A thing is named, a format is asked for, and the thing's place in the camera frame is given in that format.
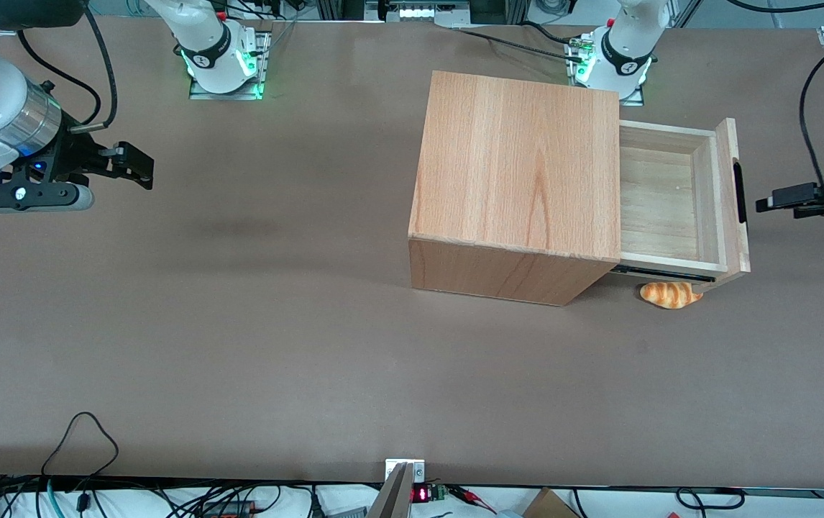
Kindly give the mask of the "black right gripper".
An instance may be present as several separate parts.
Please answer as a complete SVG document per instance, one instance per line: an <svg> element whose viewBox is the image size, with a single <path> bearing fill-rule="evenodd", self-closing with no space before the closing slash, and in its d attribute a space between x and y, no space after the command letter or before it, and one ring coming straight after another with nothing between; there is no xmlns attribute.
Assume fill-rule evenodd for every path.
<svg viewBox="0 0 824 518"><path fill-rule="evenodd" d="M127 179L145 190L153 188L155 161L136 145L120 141L116 147L104 148L88 134L74 135L59 132L57 137L40 151L14 161L6 179L27 173L33 179L70 181L87 186L87 175L101 175L110 179Z"/></svg>

